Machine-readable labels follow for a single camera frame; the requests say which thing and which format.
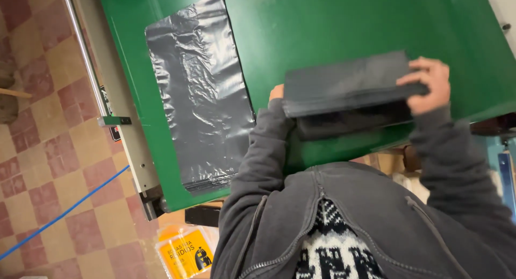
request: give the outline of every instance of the hoodie sleeve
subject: hoodie sleeve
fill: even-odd
[[[477,233],[495,250],[514,255],[511,211],[496,193],[468,122],[454,123],[449,106],[418,115],[414,121],[410,140],[421,158],[420,181],[430,191],[428,205]]]
[[[231,181],[231,194],[220,210],[219,243],[212,266],[214,278],[229,277],[261,198],[283,188],[285,139],[293,126],[294,122],[283,112],[282,99],[271,100],[267,109],[258,112],[256,126],[249,134],[249,149]]]

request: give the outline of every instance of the trash bag icon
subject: trash bag icon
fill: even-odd
[[[199,247],[199,249],[195,252],[195,263],[197,265],[197,269],[202,270],[209,265],[212,264],[212,260],[206,254],[206,251]]]

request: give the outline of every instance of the metal rod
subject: metal rod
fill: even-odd
[[[86,65],[88,77],[90,78],[91,87],[94,90],[97,106],[99,106],[100,115],[107,116],[106,108],[104,107],[104,103],[102,102],[103,100],[102,94],[100,93],[99,81],[96,78],[95,69],[93,63],[91,62],[90,54],[88,52],[88,46],[86,45],[86,41],[84,40],[83,36],[83,31],[81,30],[81,25],[79,24],[79,18],[77,18],[77,13],[75,12],[72,0],[64,1],[66,2],[66,7],[68,8],[70,18],[72,19],[73,29],[75,30],[75,34],[77,34],[77,40],[79,41],[79,47],[81,48],[81,54],[84,59],[84,64]]]

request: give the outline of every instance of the green machine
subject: green machine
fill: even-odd
[[[177,157],[145,43],[146,26],[199,0],[101,0],[167,205],[187,208],[229,194],[192,197]],[[488,0],[225,0],[255,111],[287,70],[406,49],[450,66],[454,118],[516,110],[516,61]],[[405,141],[399,125],[309,143],[291,141],[287,172],[349,160]]]

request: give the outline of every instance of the hand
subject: hand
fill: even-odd
[[[275,98],[283,98],[283,85],[277,85],[270,91],[269,101]]]
[[[409,62],[410,68],[420,71],[410,73],[396,81],[397,85],[421,82],[428,86],[430,92],[425,96],[414,95],[407,99],[407,105],[414,115],[432,111],[444,106],[450,100],[449,67],[440,60],[420,57]]]

